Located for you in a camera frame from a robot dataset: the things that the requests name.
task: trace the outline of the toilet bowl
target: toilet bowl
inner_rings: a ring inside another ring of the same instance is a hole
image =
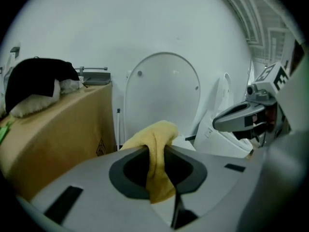
[[[225,73],[219,79],[214,108],[206,111],[199,124],[194,141],[196,151],[236,158],[244,158],[250,153],[253,147],[249,140],[238,140],[233,133],[220,132],[212,126],[213,119],[233,104],[234,94],[231,79],[228,73]]]
[[[173,53],[157,53],[142,60],[127,78],[124,101],[125,140],[156,123],[177,125],[172,145],[195,150],[186,137],[195,118],[200,85],[193,66]]]

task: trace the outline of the green object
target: green object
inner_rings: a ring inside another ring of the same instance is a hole
[[[12,121],[8,121],[5,125],[5,127],[0,127],[0,144],[4,140],[6,134],[9,132],[10,126],[12,125]]]

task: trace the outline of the yellow cloth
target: yellow cloth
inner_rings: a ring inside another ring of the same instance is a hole
[[[149,192],[150,203],[158,203],[175,195],[175,187],[164,169],[164,147],[165,145],[171,145],[177,136],[177,126],[162,120],[137,132],[121,148],[148,146],[149,171],[146,190]]]

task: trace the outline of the toilet seat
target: toilet seat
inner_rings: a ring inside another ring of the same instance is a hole
[[[174,53],[156,53],[142,60],[130,73],[124,102],[125,140],[156,123],[177,125],[173,145],[194,150],[190,127],[200,99],[200,84],[193,66]]]
[[[231,132],[217,131],[212,126],[213,119],[234,104],[231,79],[225,73],[219,79],[214,109],[207,110],[198,127],[194,148],[208,154],[244,158],[252,150],[248,139],[238,140]]]

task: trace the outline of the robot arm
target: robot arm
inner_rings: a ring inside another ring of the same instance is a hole
[[[246,100],[219,114],[212,122],[213,127],[233,132],[238,140],[256,138],[260,146],[268,145],[282,129],[284,114],[274,97],[288,79],[280,62],[266,67],[247,86]]]

